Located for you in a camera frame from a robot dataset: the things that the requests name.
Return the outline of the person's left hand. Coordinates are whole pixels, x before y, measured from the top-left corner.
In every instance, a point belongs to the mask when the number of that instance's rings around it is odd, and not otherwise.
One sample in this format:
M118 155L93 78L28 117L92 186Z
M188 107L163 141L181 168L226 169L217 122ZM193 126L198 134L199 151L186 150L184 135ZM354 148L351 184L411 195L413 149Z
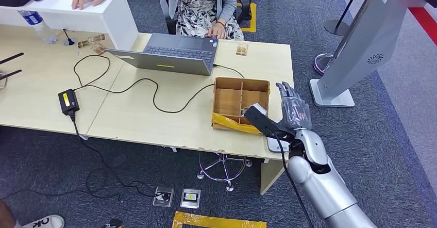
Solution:
M225 39L225 25L221 21L216 21L208 30L207 37L216 39Z

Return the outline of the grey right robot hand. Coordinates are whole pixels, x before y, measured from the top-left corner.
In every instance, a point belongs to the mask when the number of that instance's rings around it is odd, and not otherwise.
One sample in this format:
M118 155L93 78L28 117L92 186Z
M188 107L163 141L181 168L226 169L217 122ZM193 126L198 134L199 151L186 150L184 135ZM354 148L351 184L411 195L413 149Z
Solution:
M282 119L279 122L289 130L312 129L309 105L289 83L276 83L281 96Z

